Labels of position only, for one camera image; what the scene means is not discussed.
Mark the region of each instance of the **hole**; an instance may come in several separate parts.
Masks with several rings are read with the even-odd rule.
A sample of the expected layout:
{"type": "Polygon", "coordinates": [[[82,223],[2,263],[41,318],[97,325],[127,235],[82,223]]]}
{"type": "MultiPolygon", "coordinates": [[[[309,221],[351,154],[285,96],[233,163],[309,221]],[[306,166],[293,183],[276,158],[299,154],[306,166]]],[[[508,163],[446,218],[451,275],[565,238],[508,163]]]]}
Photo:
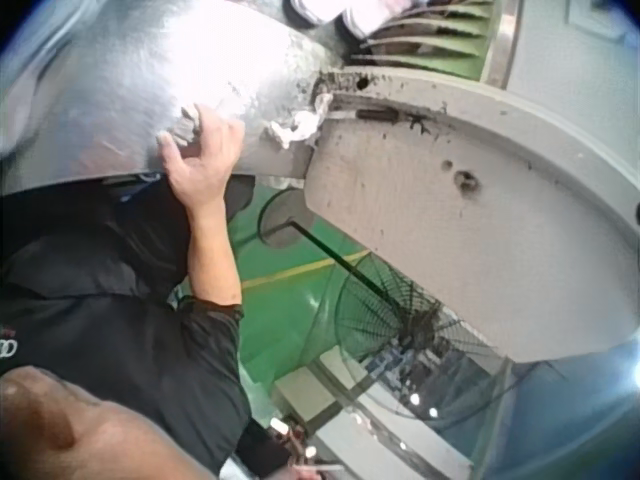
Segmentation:
{"type": "Polygon", "coordinates": [[[453,182],[463,195],[470,195],[480,190],[480,181],[475,175],[464,170],[456,172],[453,182]]]}
{"type": "Polygon", "coordinates": [[[369,79],[367,77],[362,77],[360,80],[356,82],[356,88],[358,90],[364,90],[369,86],[369,79]]]}

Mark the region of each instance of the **fingers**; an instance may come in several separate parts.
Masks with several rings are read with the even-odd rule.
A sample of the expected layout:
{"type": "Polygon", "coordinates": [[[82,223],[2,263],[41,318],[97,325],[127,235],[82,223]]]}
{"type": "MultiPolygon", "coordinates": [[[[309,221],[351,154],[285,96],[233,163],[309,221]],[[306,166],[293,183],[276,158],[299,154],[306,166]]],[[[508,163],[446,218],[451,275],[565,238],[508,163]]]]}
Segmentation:
{"type": "Polygon", "coordinates": [[[164,169],[169,176],[184,168],[184,160],[178,145],[176,145],[169,132],[160,132],[158,134],[158,148],[160,156],[164,160],[164,169]]]}
{"type": "Polygon", "coordinates": [[[245,135],[244,123],[240,120],[225,120],[215,110],[205,105],[196,105],[196,108],[200,114],[202,152],[204,154],[218,152],[222,150],[222,145],[230,143],[231,145],[225,145],[225,147],[231,147],[234,156],[239,156],[245,135]]]}
{"type": "Polygon", "coordinates": [[[226,124],[220,116],[205,105],[196,105],[200,114],[200,145],[202,153],[207,154],[220,150],[220,144],[227,130],[226,124]]]}

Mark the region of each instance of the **metal plate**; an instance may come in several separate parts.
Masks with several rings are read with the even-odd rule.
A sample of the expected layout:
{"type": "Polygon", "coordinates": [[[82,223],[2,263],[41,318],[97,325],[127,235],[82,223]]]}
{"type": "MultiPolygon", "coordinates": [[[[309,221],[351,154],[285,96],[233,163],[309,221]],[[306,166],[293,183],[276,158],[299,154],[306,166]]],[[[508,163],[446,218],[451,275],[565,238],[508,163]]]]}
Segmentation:
{"type": "Polygon", "coordinates": [[[314,213],[514,361],[602,351],[636,334],[640,184],[619,157],[476,82],[369,67],[327,85],[336,105],[396,107],[417,123],[325,122],[305,179],[314,213]]]}
{"type": "Polygon", "coordinates": [[[156,134],[193,102],[246,122],[236,173],[302,178],[310,148],[281,150],[265,125],[310,105],[318,71],[340,64],[304,35],[231,2],[110,0],[46,70],[34,99],[43,120],[3,162],[2,193],[158,171],[156,134]]]}

